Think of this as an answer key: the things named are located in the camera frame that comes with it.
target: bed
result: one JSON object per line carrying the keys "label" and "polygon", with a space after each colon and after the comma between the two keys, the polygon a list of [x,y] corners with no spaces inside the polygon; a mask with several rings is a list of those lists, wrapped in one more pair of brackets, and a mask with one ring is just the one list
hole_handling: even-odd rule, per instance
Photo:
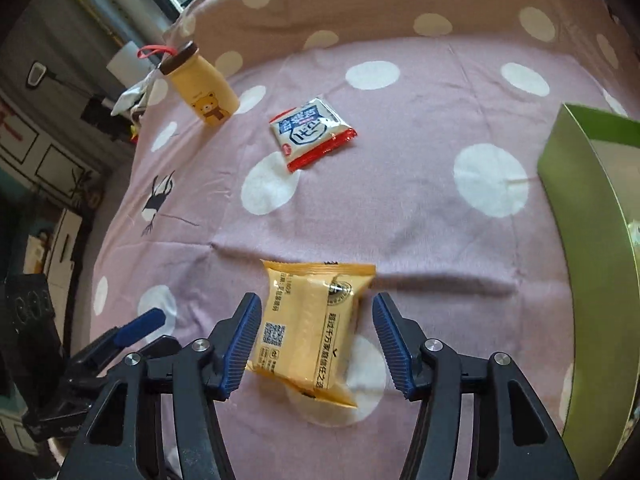
{"label": "bed", "polygon": [[[245,374],[218,408],[238,478],[399,477],[418,406],[386,370],[380,290],[457,352],[513,356],[562,430],[572,296],[536,162],[562,102],[638,117],[638,59],[606,3],[194,0],[166,37],[192,39],[241,107],[212,129],[156,76],[95,265],[92,338],[155,306],[167,323],[148,340],[206,336],[246,291],[266,299],[261,259],[374,263],[358,409]],[[358,137],[289,174],[268,121],[316,96]],[[465,398],[455,478],[471,413]],[[170,403],[163,417],[178,469]]]}

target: yellow bottle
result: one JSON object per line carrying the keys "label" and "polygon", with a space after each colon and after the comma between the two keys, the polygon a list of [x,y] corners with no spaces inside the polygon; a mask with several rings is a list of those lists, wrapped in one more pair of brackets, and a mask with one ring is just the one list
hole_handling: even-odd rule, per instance
{"label": "yellow bottle", "polygon": [[200,55],[193,41],[168,56],[159,69],[198,117],[211,126],[219,126],[240,107],[225,77]]}

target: qr code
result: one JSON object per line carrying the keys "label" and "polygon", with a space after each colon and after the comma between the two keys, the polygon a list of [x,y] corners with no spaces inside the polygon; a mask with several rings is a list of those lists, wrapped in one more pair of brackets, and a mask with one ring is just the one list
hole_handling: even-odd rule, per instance
{"label": "qr code", "polygon": [[264,324],[264,335],[262,336],[262,342],[267,345],[282,346],[282,339],[284,338],[284,331],[286,325],[278,325],[275,323]]}

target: silver bolt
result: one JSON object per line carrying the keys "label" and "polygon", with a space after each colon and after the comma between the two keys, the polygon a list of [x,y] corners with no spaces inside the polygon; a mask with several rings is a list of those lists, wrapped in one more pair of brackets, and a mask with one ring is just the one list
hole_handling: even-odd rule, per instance
{"label": "silver bolt", "polygon": [[494,355],[494,359],[495,362],[497,362],[501,366],[506,366],[511,363],[511,358],[503,352],[498,352],[496,355]]}
{"label": "silver bolt", "polygon": [[204,352],[206,349],[210,347],[210,343],[207,339],[196,339],[191,345],[196,352]]}
{"label": "silver bolt", "polygon": [[442,341],[438,339],[427,339],[424,345],[427,347],[427,350],[431,350],[432,352],[439,352],[442,350]]}
{"label": "silver bolt", "polygon": [[140,362],[140,355],[135,352],[124,356],[124,364],[127,366],[135,366]]}

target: snack wrapper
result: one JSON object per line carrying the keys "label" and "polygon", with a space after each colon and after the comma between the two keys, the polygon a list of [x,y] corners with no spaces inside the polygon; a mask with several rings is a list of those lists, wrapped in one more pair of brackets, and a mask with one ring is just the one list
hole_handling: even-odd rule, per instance
{"label": "snack wrapper", "polygon": [[308,397],[357,408],[345,378],[358,299],[376,266],[263,264],[270,293],[247,368]]}
{"label": "snack wrapper", "polygon": [[320,98],[274,117],[269,124],[291,173],[358,135]]}

